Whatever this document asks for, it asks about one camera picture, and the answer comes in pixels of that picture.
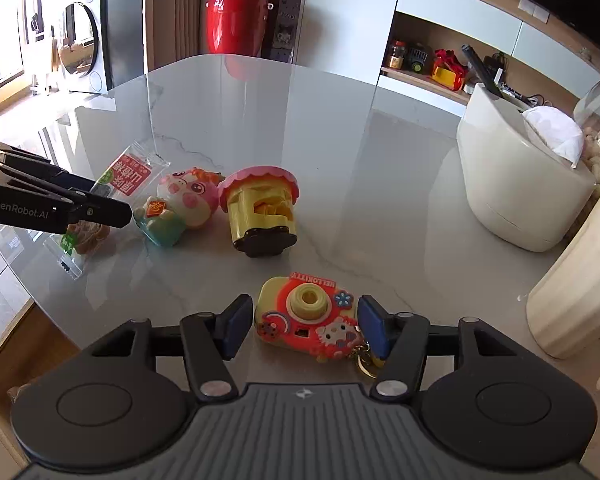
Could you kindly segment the white washing machine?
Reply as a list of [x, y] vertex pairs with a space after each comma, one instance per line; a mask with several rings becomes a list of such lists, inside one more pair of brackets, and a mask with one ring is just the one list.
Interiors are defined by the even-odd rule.
[[23, 1], [26, 64], [34, 88], [106, 92], [106, 0]]

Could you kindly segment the white wall shelf unit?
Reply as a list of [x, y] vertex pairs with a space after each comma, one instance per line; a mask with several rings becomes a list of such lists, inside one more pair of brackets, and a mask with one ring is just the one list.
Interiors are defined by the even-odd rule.
[[600, 48], [561, 20], [540, 21], [519, 0], [302, 0], [294, 62], [430, 104], [459, 107], [466, 96], [387, 65], [392, 40], [478, 55], [501, 54], [505, 81], [569, 112], [600, 81]]

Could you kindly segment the yellow pink mushroom toy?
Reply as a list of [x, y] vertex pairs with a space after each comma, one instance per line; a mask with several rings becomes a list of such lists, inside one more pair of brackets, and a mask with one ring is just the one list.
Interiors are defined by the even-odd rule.
[[280, 167], [252, 166], [226, 177], [219, 185], [219, 204], [234, 248], [263, 258], [296, 244], [294, 205], [299, 196], [296, 177]]

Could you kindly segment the cream tissue box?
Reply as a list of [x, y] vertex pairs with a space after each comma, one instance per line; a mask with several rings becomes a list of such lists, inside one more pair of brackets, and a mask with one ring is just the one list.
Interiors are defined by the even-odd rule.
[[469, 207], [493, 234], [546, 252], [568, 232], [596, 181], [555, 154], [522, 111], [477, 84], [457, 127]]

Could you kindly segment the hello kitty toy camera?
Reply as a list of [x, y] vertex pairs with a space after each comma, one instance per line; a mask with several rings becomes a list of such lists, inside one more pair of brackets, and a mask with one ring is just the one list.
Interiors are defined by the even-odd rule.
[[358, 326], [355, 296], [328, 278], [299, 272], [270, 278], [260, 289], [253, 323], [267, 344], [320, 363], [350, 360], [370, 379], [384, 366]]

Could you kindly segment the green toy truck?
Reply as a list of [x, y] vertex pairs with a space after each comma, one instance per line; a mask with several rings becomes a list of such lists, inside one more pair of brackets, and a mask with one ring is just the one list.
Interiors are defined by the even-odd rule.
[[430, 47], [412, 42], [406, 50], [406, 68], [416, 74], [429, 75], [431, 72], [431, 57]]

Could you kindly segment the red pedal trash bin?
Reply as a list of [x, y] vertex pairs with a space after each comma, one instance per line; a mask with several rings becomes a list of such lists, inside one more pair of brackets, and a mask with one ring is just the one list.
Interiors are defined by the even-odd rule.
[[257, 56], [268, 19], [268, 0], [207, 0], [207, 47], [213, 54]]

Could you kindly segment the red snack packet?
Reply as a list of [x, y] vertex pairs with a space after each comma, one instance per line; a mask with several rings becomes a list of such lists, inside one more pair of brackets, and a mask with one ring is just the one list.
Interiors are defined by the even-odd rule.
[[64, 234], [51, 235], [44, 246], [72, 278], [79, 278], [111, 232], [133, 220], [133, 210], [170, 166], [155, 151], [133, 142], [94, 183], [79, 219], [71, 221]]

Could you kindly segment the yellow red toy truck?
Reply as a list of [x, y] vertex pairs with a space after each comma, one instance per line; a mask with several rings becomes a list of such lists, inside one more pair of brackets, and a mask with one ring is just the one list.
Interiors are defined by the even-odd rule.
[[453, 50], [434, 51], [431, 79], [452, 91], [460, 91], [469, 74], [469, 68], [463, 65]]

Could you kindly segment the small spice jar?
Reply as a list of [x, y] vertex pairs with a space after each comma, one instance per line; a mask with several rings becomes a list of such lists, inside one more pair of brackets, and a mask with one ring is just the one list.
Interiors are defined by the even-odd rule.
[[388, 67], [392, 70], [400, 70], [404, 61], [406, 43], [401, 40], [394, 40], [391, 43], [388, 57]]

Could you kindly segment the white wooden drawer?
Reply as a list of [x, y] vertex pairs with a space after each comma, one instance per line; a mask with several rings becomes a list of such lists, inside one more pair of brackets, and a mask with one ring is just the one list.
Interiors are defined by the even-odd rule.
[[79, 348], [32, 300], [5, 328], [0, 339], [0, 442], [19, 467], [27, 466], [29, 460], [10, 424], [15, 391], [78, 352]]

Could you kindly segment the cream ribbed coffee mug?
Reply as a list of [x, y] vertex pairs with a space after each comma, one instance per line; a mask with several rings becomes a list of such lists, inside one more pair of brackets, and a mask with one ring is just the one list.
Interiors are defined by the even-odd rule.
[[526, 315], [535, 342], [552, 358], [567, 359], [600, 339], [600, 199], [532, 288]]

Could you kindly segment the white cabinet table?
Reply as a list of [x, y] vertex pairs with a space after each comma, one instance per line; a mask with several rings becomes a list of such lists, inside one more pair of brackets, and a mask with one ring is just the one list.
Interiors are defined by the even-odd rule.
[[[275, 166], [297, 179], [298, 240], [274, 257], [238, 252], [225, 212], [171, 248], [133, 220], [72, 278], [44, 246], [51, 235], [9, 228], [16, 278], [78, 354], [128, 321], [177, 326], [252, 299], [250, 331], [225, 366], [237, 399], [198, 408], [164, 450], [119, 469], [50, 469], [27, 479], [600, 479], [600, 349], [571, 364], [533, 341], [524, 296], [557, 258], [480, 226], [465, 195], [456, 120], [405, 101], [393, 112], [371, 84], [309, 68], [198, 56], [156, 70], [72, 110], [48, 146], [54, 165], [96, 182], [133, 142], [171, 163], [224, 177]], [[582, 460], [542, 471], [466, 462], [426, 435], [407, 406], [370, 395], [375, 379], [350, 360], [317, 362], [262, 341], [254, 309], [270, 278], [328, 278], [358, 300], [431, 324], [478, 318], [585, 388], [597, 425]]]

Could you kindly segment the pink pig toy figure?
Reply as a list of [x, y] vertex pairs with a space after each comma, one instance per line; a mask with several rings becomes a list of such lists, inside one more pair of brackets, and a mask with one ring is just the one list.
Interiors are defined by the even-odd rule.
[[157, 193], [133, 211], [138, 228], [159, 247], [172, 247], [187, 230], [203, 228], [219, 207], [225, 177], [198, 167], [165, 174]]

